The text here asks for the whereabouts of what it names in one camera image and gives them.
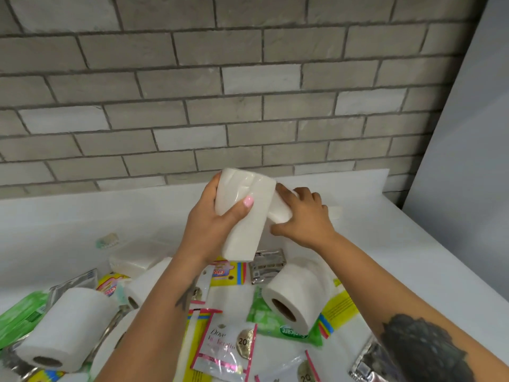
finger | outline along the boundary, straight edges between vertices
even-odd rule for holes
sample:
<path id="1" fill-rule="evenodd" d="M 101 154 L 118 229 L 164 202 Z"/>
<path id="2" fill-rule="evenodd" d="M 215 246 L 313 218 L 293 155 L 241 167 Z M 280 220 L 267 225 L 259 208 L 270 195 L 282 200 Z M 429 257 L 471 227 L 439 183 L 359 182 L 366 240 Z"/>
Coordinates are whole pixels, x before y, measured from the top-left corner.
<path id="1" fill-rule="evenodd" d="M 315 200 L 315 202 L 316 202 L 318 205 L 322 205 L 322 197 L 321 197 L 320 193 L 316 193 L 316 192 L 314 192 L 314 193 L 312 194 L 312 196 L 313 196 L 313 199 Z"/>
<path id="2" fill-rule="evenodd" d="M 203 193 L 201 193 L 201 199 L 207 202 L 213 202 L 216 198 L 217 186 L 220 183 L 221 172 L 217 173 L 212 177 L 210 182 L 203 189 Z"/>
<path id="3" fill-rule="evenodd" d="M 248 215 L 253 205 L 253 197 L 247 196 L 242 201 L 233 205 L 225 214 L 221 216 L 225 227 L 231 230 L 240 220 Z"/>
<path id="4" fill-rule="evenodd" d="M 299 194 L 299 197 L 302 201 L 312 201 L 313 196 L 311 194 L 311 190 L 307 187 L 296 187 L 293 189 L 297 194 Z"/>
<path id="5" fill-rule="evenodd" d="M 274 224 L 270 227 L 270 233 L 274 236 L 286 236 L 288 223 Z"/>
<path id="6" fill-rule="evenodd" d="M 292 193 L 286 186 L 284 186 L 282 183 L 277 183 L 276 184 L 276 192 L 281 196 L 281 198 L 283 199 L 284 202 L 286 202 L 286 204 L 292 208 L 293 206 L 295 206 L 298 202 L 299 202 L 299 199 L 297 198 L 297 196 Z"/>

fingernail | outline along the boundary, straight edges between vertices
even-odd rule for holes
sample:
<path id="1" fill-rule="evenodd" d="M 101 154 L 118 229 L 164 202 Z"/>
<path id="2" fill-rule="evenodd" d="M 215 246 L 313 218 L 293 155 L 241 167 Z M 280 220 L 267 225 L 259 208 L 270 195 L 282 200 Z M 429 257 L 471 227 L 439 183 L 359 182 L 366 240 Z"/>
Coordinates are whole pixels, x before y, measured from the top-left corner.
<path id="1" fill-rule="evenodd" d="M 255 199 L 254 199 L 253 197 L 251 197 L 251 196 L 247 196 L 247 197 L 244 199 L 244 201 L 242 201 L 242 202 L 244 203 L 244 206 L 245 206 L 246 208 L 250 208 L 250 207 L 253 205 L 253 203 L 255 202 L 254 200 L 255 200 Z"/>

forearm tattoo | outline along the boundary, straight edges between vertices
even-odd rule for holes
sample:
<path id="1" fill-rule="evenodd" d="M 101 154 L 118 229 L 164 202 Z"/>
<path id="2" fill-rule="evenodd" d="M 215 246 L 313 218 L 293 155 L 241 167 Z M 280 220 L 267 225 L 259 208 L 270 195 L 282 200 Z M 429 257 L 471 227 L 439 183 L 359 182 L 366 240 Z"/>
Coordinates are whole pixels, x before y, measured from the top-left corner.
<path id="1" fill-rule="evenodd" d="M 404 314 L 383 326 L 382 343 L 408 382 L 475 382 L 467 353 L 442 327 Z"/>
<path id="2" fill-rule="evenodd" d="M 189 303 L 191 303 L 191 298 L 194 293 L 197 281 L 198 277 L 195 277 L 191 285 L 184 291 L 182 296 L 179 297 L 179 299 L 175 303 L 175 307 L 182 306 L 182 311 L 187 311 L 189 309 Z"/>

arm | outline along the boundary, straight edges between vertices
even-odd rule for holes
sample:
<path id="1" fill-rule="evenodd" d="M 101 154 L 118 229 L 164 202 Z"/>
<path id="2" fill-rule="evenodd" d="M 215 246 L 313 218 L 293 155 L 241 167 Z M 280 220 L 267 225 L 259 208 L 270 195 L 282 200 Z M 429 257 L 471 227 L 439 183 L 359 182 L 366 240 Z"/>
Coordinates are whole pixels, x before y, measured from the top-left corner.
<path id="1" fill-rule="evenodd" d="M 173 380 L 196 280 L 218 257 L 233 226 L 247 215 L 253 203 L 251 197 L 246 197 L 218 216 L 214 199 L 219 180 L 217 174 L 189 213 L 177 252 L 96 382 Z"/>
<path id="2" fill-rule="evenodd" d="M 318 193 L 283 185 L 277 191 L 293 217 L 272 233 L 315 250 L 331 267 L 362 317 L 409 382 L 509 380 L 509 368 L 334 231 Z"/>

gray brick wall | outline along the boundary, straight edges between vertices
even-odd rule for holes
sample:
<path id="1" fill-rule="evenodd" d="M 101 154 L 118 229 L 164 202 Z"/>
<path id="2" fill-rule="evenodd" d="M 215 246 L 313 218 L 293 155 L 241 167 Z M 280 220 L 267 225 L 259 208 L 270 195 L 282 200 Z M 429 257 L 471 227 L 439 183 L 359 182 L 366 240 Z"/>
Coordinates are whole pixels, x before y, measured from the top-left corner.
<path id="1" fill-rule="evenodd" d="M 486 0 L 0 0 L 0 198 L 390 168 Z"/>

